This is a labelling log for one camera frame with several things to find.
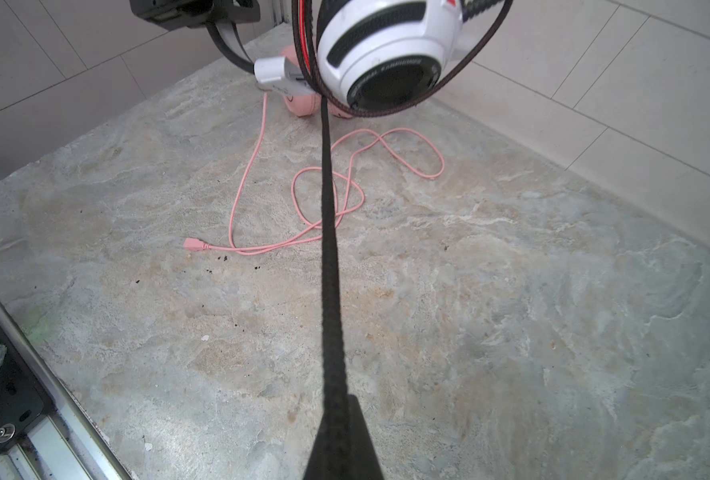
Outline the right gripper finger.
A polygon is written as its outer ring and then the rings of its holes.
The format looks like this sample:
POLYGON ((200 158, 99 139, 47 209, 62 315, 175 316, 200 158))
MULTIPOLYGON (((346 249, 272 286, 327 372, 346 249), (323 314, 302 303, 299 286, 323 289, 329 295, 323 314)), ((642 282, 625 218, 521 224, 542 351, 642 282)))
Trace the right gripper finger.
POLYGON ((321 419, 303 479, 384 479, 360 402, 347 398, 347 412, 321 419))

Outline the white black headphones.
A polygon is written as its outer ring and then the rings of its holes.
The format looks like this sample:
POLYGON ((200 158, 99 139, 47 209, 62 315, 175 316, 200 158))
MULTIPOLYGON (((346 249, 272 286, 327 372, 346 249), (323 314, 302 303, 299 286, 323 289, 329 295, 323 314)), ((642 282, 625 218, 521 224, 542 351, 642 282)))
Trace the white black headphones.
POLYGON ((382 116, 433 94, 473 45, 465 22, 489 1, 296 1, 289 56, 255 61, 260 87, 316 93, 347 116, 382 116))

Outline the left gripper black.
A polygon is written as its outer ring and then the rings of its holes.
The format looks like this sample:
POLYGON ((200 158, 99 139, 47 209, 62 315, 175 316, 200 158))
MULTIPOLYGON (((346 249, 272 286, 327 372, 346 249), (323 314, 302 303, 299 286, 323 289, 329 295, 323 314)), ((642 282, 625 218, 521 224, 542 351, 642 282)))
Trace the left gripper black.
POLYGON ((257 1, 130 0, 129 4, 137 18, 168 31, 207 23, 257 23, 261 19, 257 1))

